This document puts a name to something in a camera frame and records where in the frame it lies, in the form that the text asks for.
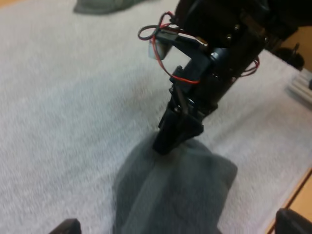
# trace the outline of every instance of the gray sock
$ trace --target gray sock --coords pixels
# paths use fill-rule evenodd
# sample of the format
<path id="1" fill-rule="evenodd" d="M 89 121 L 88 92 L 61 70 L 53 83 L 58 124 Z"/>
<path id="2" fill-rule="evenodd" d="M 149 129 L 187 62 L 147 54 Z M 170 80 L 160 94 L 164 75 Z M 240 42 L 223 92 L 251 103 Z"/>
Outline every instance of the gray sock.
<path id="1" fill-rule="evenodd" d="M 194 139 L 160 156 L 154 139 L 136 146 L 118 173 L 114 233 L 219 233 L 237 167 Z"/>
<path id="2" fill-rule="evenodd" d="M 103 15 L 124 10 L 144 0 L 78 0 L 74 12 Z"/>

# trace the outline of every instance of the gray cloth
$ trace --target gray cloth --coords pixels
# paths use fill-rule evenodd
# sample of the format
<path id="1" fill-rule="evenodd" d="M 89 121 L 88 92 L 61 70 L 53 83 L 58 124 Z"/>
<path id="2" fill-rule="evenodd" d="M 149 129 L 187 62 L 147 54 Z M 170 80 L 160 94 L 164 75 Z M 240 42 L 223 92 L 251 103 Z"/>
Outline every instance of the gray cloth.
<path id="1" fill-rule="evenodd" d="M 167 156 L 141 142 L 116 182 L 115 234 L 215 234 L 237 167 L 191 139 Z"/>
<path id="2" fill-rule="evenodd" d="M 127 9 L 141 1 L 144 0 L 78 0 L 74 12 L 102 15 Z"/>
<path id="3" fill-rule="evenodd" d="M 103 17 L 72 14 L 76 0 L 0 8 L 1 234 L 45 234 L 69 217 L 84 234 L 110 233 L 117 171 L 170 98 L 137 31 L 177 2 Z M 263 234 L 312 162 L 312 112 L 285 92 L 297 71 L 266 51 L 260 60 L 198 137 L 238 167 L 218 223 L 225 234 Z M 164 63 L 187 61 L 172 48 Z"/>

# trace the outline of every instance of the robotic arm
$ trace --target robotic arm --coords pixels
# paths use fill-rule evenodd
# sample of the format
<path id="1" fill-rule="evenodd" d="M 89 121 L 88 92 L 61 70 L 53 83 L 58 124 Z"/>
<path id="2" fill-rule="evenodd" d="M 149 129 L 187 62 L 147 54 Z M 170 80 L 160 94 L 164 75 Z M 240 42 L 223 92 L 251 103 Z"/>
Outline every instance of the robotic arm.
<path id="1" fill-rule="evenodd" d="M 173 45 L 191 58 L 170 75 L 171 99 L 153 144 L 162 155 L 200 135 L 203 119 L 239 77 L 256 72 L 263 49 L 273 51 L 299 26 L 312 25 L 309 7 L 294 0 L 180 0 L 175 15 L 167 12 L 158 25 L 139 31 L 150 40 L 160 66 Z M 165 15 L 170 24 L 162 24 Z M 154 27 L 149 37 L 140 33 Z M 179 34 L 188 34 L 190 39 Z M 246 70 L 252 63 L 255 67 Z"/>

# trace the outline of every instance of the cable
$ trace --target cable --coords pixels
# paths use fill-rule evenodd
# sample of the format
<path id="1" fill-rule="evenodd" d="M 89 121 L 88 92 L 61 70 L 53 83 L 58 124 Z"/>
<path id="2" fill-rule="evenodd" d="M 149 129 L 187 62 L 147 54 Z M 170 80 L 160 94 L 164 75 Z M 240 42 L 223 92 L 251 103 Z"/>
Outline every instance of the cable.
<path id="1" fill-rule="evenodd" d="M 253 68 L 250 68 L 250 69 L 244 71 L 244 72 L 249 72 L 249 73 L 241 75 L 240 77 L 247 77 L 247 76 L 250 76 L 250 75 L 252 75 L 252 74 L 257 72 L 257 70 L 258 70 L 258 68 L 260 66 L 260 59 L 259 59 L 259 57 L 256 57 L 253 62 L 255 63 L 255 66 Z"/>
<path id="2" fill-rule="evenodd" d="M 160 19 L 159 19 L 159 23 L 158 25 L 149 25 L 149 26 L 145 26 L 143 28 L 141 28 L 137 34 L 138 38 L 140 40 L 151 40 L 152 41 L 152 46 L 153 46 L 153 50 L 154 50 L 154 53 L 155 53 L 155 56 L 156 56 L 156 59 L 160 65 L 160 67 L 164 70 L 164 72 L 169 75 L 170 77 L 174 78 L 174 79 L 177 79 L 177 80 L 180 80 L 182 82 L 186 82 L 186 83 L 190 83 L 190 84 L 198 84 L 200 81 L 197 80 L 197 81 L 194 81 L 194 80 L 189 80 L 189 79 L 186 79 L 186 78 L 181 78 L 181 77 L 177 77 L 177 76 L 174 76 L 173 74 L 170 74 L 167 69 L 165 68 L 164 64 L 162 63 L 161 59 L 160 59 L 160 56 L 159 56 L 159 53 L 157 51 L 157 47 L 156 47 L 156 35 L 157 33 L 161 30 L 161 29 L 166 29 L 166 30 L 169 30 L 169 31 L 172 31 L 172 32 L 176 32 L 176 33 L 182 33 L 182 34 L 187 34 L 185 33 L 184 31 L 180 30 L 180 29 L 172 29 L 169 27 L 169 25 L 171 25 L 172 23 L 166 23 L 166 24 L 162 24 L 163 22 L 163 19 L 166 15 L 169 15 L 171 17 L 171 21 L 173 21 L 173 17 L 174 15 L 170 12 L 170 11 L 167 11 L 165 12 L 164 14 L 161 15 Z M 149 36 L 147 37 L 142 37 L 141 36 L 141 33 L 146 30 L 146 29 L 151 29 L 151 28 L 154 28 L 154 31 L 152 34 L 150 34 Z"/>
<path id="3" fill-rule="evenodd" d="M 164 20 L 164 17 L 165 17 L 166 15 L 170 16 L 170 21 L 171 21 L 171 22 L 170 22 L 170 23 L 166 23 L 166 24 L 162 24 L 162 22 L 163 22 L 163 20 Z M 138 38 L 139 38 L 140 40 L 150 40 L 150 41 L 152 42 L 153 51 L 154 51 L 154 53 L 155 53 L 156 59 L 157 59 L 159 65 L 160 65 L 160 67 L 164 70 L 164 72 L 165 72 L 166 74 L 168 74 L 170 77 L 172 77 L 172 78 L 174 78 L 174 79 L 177 79 L 177 80 L 180 80 L 180 81 L 182 81 L 182 82 L 186 82 L 186 83 L 190 83 L 190 84 L 198 84 L 198 83 L 200 83 L 200 80 L 194 81 L 194 80 L 189 80 L 189 79 L 186 79 L 186 78 L 177 77 L 177 76 L 174 76 L 173 74 L 170 74 L 170 73 L 167 71 L 167 69 L 165 68 L 164 64 L 162 63 L 162 61 L 161 61 L 161 59 L 160 59 L 160 56 L 159 56 L 159 53 L 158 53 L 157 47 L 156 47 L 156 35 L 157 35 L 157 33 L 159 33 L 162 29 L 165 29 L 165 30 L 168 30 L 168 31 L 171 31 L 171 32 L 175 32 L 175 33 L 178 33 L 178 34 L 181 33 L 181 34 L 186 34 L 186 35 L 191 36 L 190 34 L 184 32 L 183 30 L 181 30 L 181 29 L 179 29 L 179 28 L 171 28 L 171 27 L 169 27 L 169 26 L 170 26 L 171 24 L 173 24 L 173 23 L 174 23 L 174 14 L 173 14 L 172 12 L 170 12 L 170 11 L 167 11 L 167 12 L 165 12 L 165 13 L 163 13 L 163 14 L 161 15 L 161 17 L 160 17 L 160 19 L 159 19 L 159 22 L 158 22 L 158 25 L 148 25 L 148 26 L 142 27 L 142 28 L 139 30 L 137 36 L 138 36 Z M 145 30 L 147 30 L 147 29 L 152 29 L 152 28 L 154 28 L 154 31 L 153 31 L 149 36 L 147 36 L 147 37 L 142 37 L 142 36 L 141 36 L 141 33 L 142 33 L 143 31 L 145 31 Z M 239 76 L 240 78 L 241 78 L 241 77 L 250 76 L 250 75 L 252 75 L 252 74 L 254 74 L 254 73 L 257 72 L 257 70 L 258 70 L 258 68 L 259 68 L 259 66 L 260 66 L 260 59 L 259 59 L 259 57 L 256 57 L 256 58 L 254 59 L 253 62 L 254 62 L 254 64 L 255 64 L 255 66 L 252 67 L 252 68 L 250 68 L 250 69 L 245 70 L 243 73 L 246 73 L 246 72 L 249 72 L 249 73 Z"/>

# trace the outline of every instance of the red wire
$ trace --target red wire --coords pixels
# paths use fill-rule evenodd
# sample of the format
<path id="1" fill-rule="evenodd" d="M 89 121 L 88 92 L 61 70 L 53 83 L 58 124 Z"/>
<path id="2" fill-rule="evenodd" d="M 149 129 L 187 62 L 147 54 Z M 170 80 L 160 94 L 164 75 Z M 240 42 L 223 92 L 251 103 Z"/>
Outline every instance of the red wire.
<path id="1" fill-rule="evenodd" d="M 160 26 L 160 28 L 164 28 L 164 27 L 167 27 L 168 25 L 170 25 L 170 23 L 165 23 L 165 24 L 162 24 Z M 154 50 L 154 53 L 155 53 L 155 56 L 156 56 L 156 59 L 160 65 L 160 67 L 164 70 L 165 73 L 167 73 L 169 76 L 171 76 L 172 78 L 174 79 L 177 79 L 177 80 L 180 80 L 180 81 L 183 81 L 183 82 L 186 82 L 186 83 L 190 83 L 190 84 L 198 84 L 200 82 L 200 80 L 197 80 L 197 81 L 193 81 L 193 80 L 189 80 L 189 79 L 186 79 L 186 78 L 182 78 L 182 77 L 177 77 L 177 76 L 174 76 L 173 74 L 170 74 L 164 64 L 162 63 L 160 57 L 159 57 L 159 54 L 158 54 L 158 51 L 156 49 L 156 37 L 153 36 L 152 38 L 152 45 L 153 45 L 153 50 Z"/>
<path id="2" fill-rule="evenodd" d="M 160 28 L 165 28 L 165 27 L 167 27 L 167 26 L 170 25 L 170 23 L 162 24 L 162 22 L 161 22 L 160 24 L 161 24 Z M 173 32 L 176 32 L 176 33 L 182 33 L 182 34 L 190 35 L 190 34 L 184 32 L 183 30 L 175 30 L 175 29 L 169 28 L 169 27 L 167 28 L 167 30 L 173 31 Z M 155 36 L 153 36 L 153 38 L 152 38 L 152 45 L 153 45 L 153 50 L 154 50 L 156 59 L 157 59 L 159 65 L 160 65 L 160 67 L 164 70 L 165 73 L 167 73 L 169 76 L 171 76 L 171 77 L 174 78 L 174 79 L 177 79 L 177 80 L 180 80 L 180 81 L 183 81 L 183 82 L 186 82 L 186 83 L 190 83 L 190 84 L 198 84 L 198 83 L 200 83 L 200 80 L 193 81 L 193 80 L 189 80 L 189 79 L 186 79 L 186 78 L 177 77 L 177 76 L 174 76 L 173 74 L 170 74 L 170 73 L 166 70 L 164 64 L 162 63 L 162 61 L 161 61 L 161 59 L 160 59 L 160 57 L 159 57 L 159 54 L 158 54 L 158 51 L 157 51 L 157 48 L 156 48 L 156 37 L 155 37 Z M 259 66 L 260 66 L 260 59 L 259 59 L 259 57 L 257 57 L 253 62 L 255 63 L 255 67 L 246 70 L 245 72 L 249 72 L 249 71 L 250 71 L 250 72 L 249 72 L 248 74 L 242 75 L 242 76 L 240 76 L 240 77 L 246 77 L 246 76 L 250 76 L 250 75 L 256 73 L 256 71 L 258 70 L 258 68 L 259 68 Z"/>

